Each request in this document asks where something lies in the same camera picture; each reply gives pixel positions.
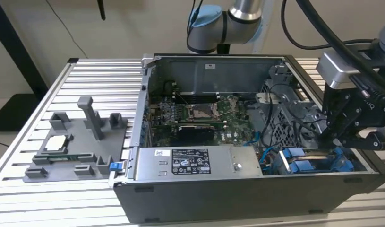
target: blue latch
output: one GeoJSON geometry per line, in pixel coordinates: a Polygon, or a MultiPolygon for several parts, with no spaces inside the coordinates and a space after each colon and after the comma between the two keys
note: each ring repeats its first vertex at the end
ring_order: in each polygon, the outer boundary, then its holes
{"type": "Polygon", "coordinates": [[[109,171],[121,171],[123,170],[123,163],[121,162],[112,162],[109,164],[109,171]]]}

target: blue cable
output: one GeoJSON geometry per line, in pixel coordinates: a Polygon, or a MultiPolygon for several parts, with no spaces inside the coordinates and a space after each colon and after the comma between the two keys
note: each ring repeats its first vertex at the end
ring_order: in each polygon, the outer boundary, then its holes
{"type": "Polygon", "coordinates": [[[272,149],[273,149],[273,147],[269,147],[269,148],[266,148],[266,150],[264,151],[262,157],[261,157],[261,159],[260,159],[260,163],[264,162],[265,157],[266,157],[266,154],[269,153],[269,151],[270,151],[272,149]]]}
{"type": "Polygon", "coordinates": [[[246,147],[250,143],[258,142],[258,140],[260,140],[260,132],[256,131],[256,139],[253,141],[245,142],[242,146],[246,147]]]}

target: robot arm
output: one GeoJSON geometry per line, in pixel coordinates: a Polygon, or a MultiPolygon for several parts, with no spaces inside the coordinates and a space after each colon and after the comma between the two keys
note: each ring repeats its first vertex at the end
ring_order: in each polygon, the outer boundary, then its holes
{"type": "Polygon", "coordinates": [[[228,11],[216,5],[197,7],[190,17],[188,49],[212,53],[217,44],[244,44],[260,33],[261,0],[236,0],[228,11]]]}

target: power supply label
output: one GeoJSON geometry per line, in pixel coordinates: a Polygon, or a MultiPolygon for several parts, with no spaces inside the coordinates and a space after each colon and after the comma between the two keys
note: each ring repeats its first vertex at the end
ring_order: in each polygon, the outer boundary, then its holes
{"type": "Polygon", "coordinates": [[[173,174],[209,174],[210,161],[208,149],[172,150],[173,174]]]}

